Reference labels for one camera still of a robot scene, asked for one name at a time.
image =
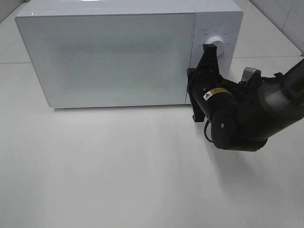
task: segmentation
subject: warning label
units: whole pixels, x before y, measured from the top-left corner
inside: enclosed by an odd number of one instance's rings
[[[230,93],[229,90],[225,88],[214,88],[209,90],[207,93],[204,95],[205,101],[207,101],[212,95],[217,94],[217,93]]]

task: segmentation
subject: wall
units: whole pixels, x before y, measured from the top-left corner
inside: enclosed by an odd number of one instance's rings
[[[304,0],[250,1],[304,54]]]
[[[0,0],[0,22],[22,3],[24,0]]]

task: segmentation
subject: table surface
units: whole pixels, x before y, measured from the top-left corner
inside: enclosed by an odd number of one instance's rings
[[[0,24],[1,228],[304,227],[304,121],[236,152],[207,142],[189,105],[54,110],[14,26]],[[228,78],[302,59],[288,40],[260,51],[239,51]]]

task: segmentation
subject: white table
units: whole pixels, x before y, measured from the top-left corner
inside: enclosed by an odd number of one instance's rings
[[[18,49],[12,63],[28,61]],[[301,59],[235,58],[229,78]],[[304,227],[304,121],[258,152],[223,151],[188,105],[53,110],[32,65],[12,63],[0,64],[1,228]]]

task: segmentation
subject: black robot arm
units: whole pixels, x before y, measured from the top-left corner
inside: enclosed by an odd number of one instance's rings
[[[187,72],[193,120],[207,118],[205,129],[211,123],[216,147],[256,151],[304,117],[304,60],[273,78],[247,67],[237,84],[220,75],[216,50],[215,45],[204,45],[197,68]]]

